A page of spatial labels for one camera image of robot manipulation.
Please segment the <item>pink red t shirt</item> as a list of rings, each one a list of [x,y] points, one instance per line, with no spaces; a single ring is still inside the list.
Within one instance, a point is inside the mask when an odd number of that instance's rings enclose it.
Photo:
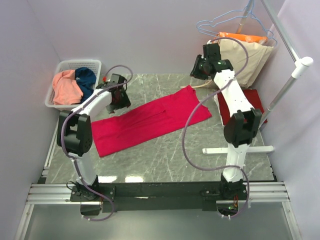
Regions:
[[[120,116],[92,122],[92,136],[99,157],[177,131],[186,123],[194,125],[211,118],[209,109],[203,105],[190,117],[199,102],[195,89],[188,85]]]

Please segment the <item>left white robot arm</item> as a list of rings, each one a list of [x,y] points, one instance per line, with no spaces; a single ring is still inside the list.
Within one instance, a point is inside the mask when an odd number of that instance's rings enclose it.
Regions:
[[[103,108],[113,113],[131,105],[126,93],[129,81],[113,73],[110,80],[99,84],[87,100],[72,110],[61,111],[59,115],[57,144],[71,160],[76,173],[71,190],[73,198],[94,201],[101,196],[98,176],[88,154],[93,144],[91,120]]]

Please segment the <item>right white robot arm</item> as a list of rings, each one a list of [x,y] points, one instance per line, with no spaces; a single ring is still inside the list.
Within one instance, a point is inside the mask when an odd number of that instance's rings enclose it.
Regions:
[[[226,200],[234,200],[246,193],[242,169],[252,140],[257,135],[262,112],[246,98],[231,62],[222,59],[217,43],[203,45],[203,54],[196,57],[190,75],[201,80],[211,78],[228,107],[230,119],[223,129],[228,143],[227,167],[221,175],[219,193]]]

